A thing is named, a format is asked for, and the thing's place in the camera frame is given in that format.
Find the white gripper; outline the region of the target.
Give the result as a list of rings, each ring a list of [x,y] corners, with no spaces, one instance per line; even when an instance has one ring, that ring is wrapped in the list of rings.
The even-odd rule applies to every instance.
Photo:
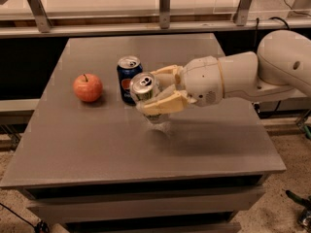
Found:
[[[156,97],[139,101],[136,109],[146,116],[177,113],[188,104],[205,107],[223,99],[223,81],[219,61],[212,56],[196,58],[184,68],[170,65],[151,74],[165,88]]]

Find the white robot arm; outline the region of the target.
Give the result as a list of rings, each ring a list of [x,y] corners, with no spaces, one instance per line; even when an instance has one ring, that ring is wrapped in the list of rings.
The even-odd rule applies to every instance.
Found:
[[[152,72],[162,91],[140,100],[136,108],[153,117],[233,97],[268,102],[287,99],[297,90],[310,97],[310,51],[308,38],[290,30],[276,30],[262,38],[255,52],[207,56],[185,66],[163,67]]]

